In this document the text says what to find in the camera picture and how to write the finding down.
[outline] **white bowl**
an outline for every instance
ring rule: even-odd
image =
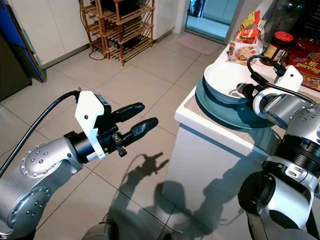
[[[257,84],[247,66],[233,62],[218,62],[204,70],[205,83],[210,93],[224,104],[243,104],[248,99],[237,91],[240,83]]]

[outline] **electrical cord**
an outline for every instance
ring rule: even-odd
[[[18,152],[21,150],[21,148],[23,147],[23,145],[25,144],[25,142],[28,140],[28,138],[30,137],[30,135],[33,133],[33,131],[36,129],[36,127],[39,125],[39,123],[48,115],[48,113],[54,108],[56,107],[59,103],[61,103],[63,100],[65,100],[66,98],[70,97],[70,96],[75,96],[76,101],[78,101],[79,99],[79,94],[80,91],[74,90],[74,91],[70,91],[65,93],[64,95],[62,95],[61,97],[59,97],[57,100],[55,100],[38,118],[37,120],[32,124],[32,126],[29,128],[29,130],[25,133],[25,135],[23,136],[23,138],[20,140],[20,142],[18,143],[18,145],[15,147],[15,149],[13,150],[13,152],[10,154],[10,156],[8,157],[8,159],[5,161],[5,163],[2,165],[2,167],[0,168],[0,178],[2,177],[2,175],[5,173],[5,171],[7,170],[7,168],[9,167],[9,165],[12,163],[12,161],[14,160],[14,158],[16,157],[16,155],[18,154]]]
[[[78,0],[78,3],[79,3],[80,21],[81,21],[81,23],[82,23],[82,26],[84,27],[84,30],[85,30],[85,32],[86,32],[86,35],[87,35],[87,37],[88,37],[89,42],[90,42],[91,46],[93,47],[94,44],[93,44],[92,41],[91,41],[90,32],[89,32],[88,29],[86,28],[86,26],[85,26],[85,24],[84,24],[84,21],[83,21],[83,19],[82,19],[80,0]],[[93,53],[95,53],[95,52],[101,53],[102,56],[103,56],[103,58],[94,58],[94,57],[92,57],[91,54],[93,54]],[[99,50],[99,49],[97,49],[97,48],[95,47],[95,49],[94,49],[92,52],[89,53],[89,58],[91,58],[91,59],[93,59],[93,60],[101,61],[101,60],[105,59],[106,57],[105,57],[105,55],[103,54],[103,52],[102,52],[101,50]]]
[[[286,89],[286,88],[283,88],[283,87],[280,87],[280,86],[277,86],[277,85],[274,85],[274,84],[271,84],[268,82],[268,80],[266,80],[263,76],[261,76],[259,73],[255,72],[252,67],[251,67],[251,61],[253,59],[265,59],[267,61],[269,61],[273,66],[274,68],[276,69],[276,74],[279,76],[279,77],[282,77],[285,72],[286,72],[286,68],[273,61],[271,58],[269,57],[266,57],[264,55],[254,55],[254,56],[251,56],[248,61],[246,62],[246,65],[251,73],[251,78],[253,80],[255,80],[258,84],[260,84],[261,86],[263,87],[270,87],[270,88],[274,88],[274,89],[277,89],[277,90],[280,90],[280,91],[283,91],[283,92],[286,92],[286,93],[289,93],[289,94],[292,94],[292,95],[295,95],[297,96],[298,98],[301,98],[309,103],[312,103],[312,104],[315,104],[316,102],[314,100],[312,100],[311,98],[303,95],[303,94],[300,94],[298,92],[295,92],[295,91],[292,91],[292,90],[289,90],[289,89]]]

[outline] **food packet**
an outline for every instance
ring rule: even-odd
[[[246,65],[251,56],[262,53],[263,36],[260,11],[251,12],[230,42],[228,60]]]

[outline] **doorway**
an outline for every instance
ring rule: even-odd
[[[185,31],[226,44],[244,0],[189,0]]]

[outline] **tiled floor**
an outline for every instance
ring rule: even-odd
[[[120,158],[114,153],[106,161],[96,159],[59,188],[41,218],[36,240],[81,239],[107,213],[108,219],[119,223],[122,240],[163,239],[174,230],[185,231],[194,239],[216,239],[210,229],[190,219],[160,194],[179,127],[174,120],[175,110],[223,49],[221,45],[211,56],[201,55],[177,44],[179,37],[170,35],[125,67],[115,60],[92,60],[89,50],[85,50],[48,69],[46,84],[35,81],[0,102],[0,164],[44,109],[77,87],[104,95],[114,110],[144,103],[143,112],[118,125],[123,133],[141,120],[159,119],[155,129],[126,148],[127,156]],[[80,132],[75,109],[72,98],[55,108],[9,170],[34,145],[73,130]]]

